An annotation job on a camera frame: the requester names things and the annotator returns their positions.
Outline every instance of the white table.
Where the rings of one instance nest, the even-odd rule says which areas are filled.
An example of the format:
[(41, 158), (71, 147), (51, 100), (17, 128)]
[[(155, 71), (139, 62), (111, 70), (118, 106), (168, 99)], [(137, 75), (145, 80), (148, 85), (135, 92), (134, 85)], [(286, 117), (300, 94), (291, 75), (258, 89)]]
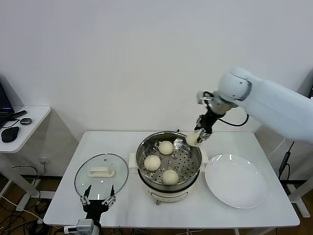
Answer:
[[(9, 182), (0, 192), (0, 195), (3, 195), (6, 192), (6, 190), (9, 188), (12, 182), (16, 183), (26, 192), (26, 194), (24, 195), (24, 197), (19, 203), (19, 207), (24, 208), (30, 197), (39, 196), (39, 191), (36, 189), (36, 187), (39, 184), (40, 180), (36, 180), (34, 186), (32, 186), (27, 180), (25, 180), (21, 175), (19, 175), (16, 169), (12, 168), (13, 166), (10, 164), (10, 162), (7, 160), (4, 154), (17, 153), (24, 146), (24, 144), (28, 141), (31, 135), (35, 132), (37, 127), (47, 117), (51, 109), (48, 106), (14, 106), (13, 108), (15, 112), (26, 110), (27, 114), (21, 117), (18, 117), (18, 119), (29, 117), (32, 119), (32, 123), (30, 125), (23, 126), (18, 122), (16, 125), (14, 125), (20, 128), (17, 138), (10, 143), (3, 143), (2, 141), (0, 141), (0, 171), (6, 178), (9, 179)], [(10, 126), (11, 124), (12, 122), (9, 122), (5, 124), (5, 126)], [(35, 160), (33, 159), (32, 156), (26, 156), (26, 157), (29, 160), (31, 160), (34, 163), (34, 165), (38, 165), (38, 159)], [(53, 195), (54, 195), (54, 192), (40, 191), (41, 198), (51, 199)]]
[[(129, 154), (152, 132), (86, 132), (69, 163), (55, 193), (44, 222), (49, 225), (76, 225), (85, 218), (74, 178), (79, 167), (101, 153), (115, 153), (128, 162)], [(251, 234), (262, 235), (275, 227), (297, 226), (300, 221), (258, 141), (251, 132), (215, 132), (203, 144), (209, 157), (233, 153), (254, 163), (264, 175), (268, 193), (252, 209), (232, 208), (217, 199), (205, 183), (203, 173), (191, 193), (172, 204), (156, 205), (135, 173), (116, 195), (112, 208), (102, 214), (104, 227), (131, 228), (261, 228)]]

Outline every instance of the laptop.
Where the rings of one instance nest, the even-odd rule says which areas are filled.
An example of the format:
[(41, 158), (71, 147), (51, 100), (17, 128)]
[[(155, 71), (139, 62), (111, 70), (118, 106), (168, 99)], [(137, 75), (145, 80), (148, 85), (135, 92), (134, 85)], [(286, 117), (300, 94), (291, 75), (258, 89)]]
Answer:
[(14, 110), (0, 83), (0, 122), (14, 114)]

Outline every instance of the lid handle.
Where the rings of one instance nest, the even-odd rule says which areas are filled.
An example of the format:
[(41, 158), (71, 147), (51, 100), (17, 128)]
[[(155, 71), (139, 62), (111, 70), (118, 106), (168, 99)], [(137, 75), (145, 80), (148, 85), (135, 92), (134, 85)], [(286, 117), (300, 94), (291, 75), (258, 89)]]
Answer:
[(114, 170), (112, 168), (103, 167), (92, 167), (90, 172), (88, 172), (89, 177), (112, 177), (114, 175)]

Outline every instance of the white plate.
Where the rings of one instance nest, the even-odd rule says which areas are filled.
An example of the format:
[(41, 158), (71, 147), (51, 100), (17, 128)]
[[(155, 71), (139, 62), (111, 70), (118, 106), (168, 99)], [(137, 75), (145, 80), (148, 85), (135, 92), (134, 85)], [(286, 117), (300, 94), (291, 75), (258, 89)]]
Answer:
[(212, 158), (205, 167), (205, 180), (217, 198), (240, 209), (256, 207), (267, 192), (265, 180), (255, 165), (234, 154)]

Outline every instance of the perforated steamer tray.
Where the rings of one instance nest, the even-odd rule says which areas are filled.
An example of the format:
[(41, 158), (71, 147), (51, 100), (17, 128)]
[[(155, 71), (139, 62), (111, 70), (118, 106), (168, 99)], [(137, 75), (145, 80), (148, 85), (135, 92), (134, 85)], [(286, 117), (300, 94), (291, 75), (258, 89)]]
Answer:
[[(179, 175), (179, 183), (182, 184), (190, 180), (201, 166), (201, 156), (196, 157), (190, 146), (184, 140), (177, 138), (173, 142), (174, 151), (172, 154), (163, 155), (158, 150), (159, 141), (151, 143), (139, 159), (139, 170), (143, 176), (158, 184), (163, 184), (161, 176), (166, 170), (175, 170)], [(150, 155), (156, 155), (161, 160), (161, 165), (156, 171), (148, 171), (144, 167), (145, 159)]]

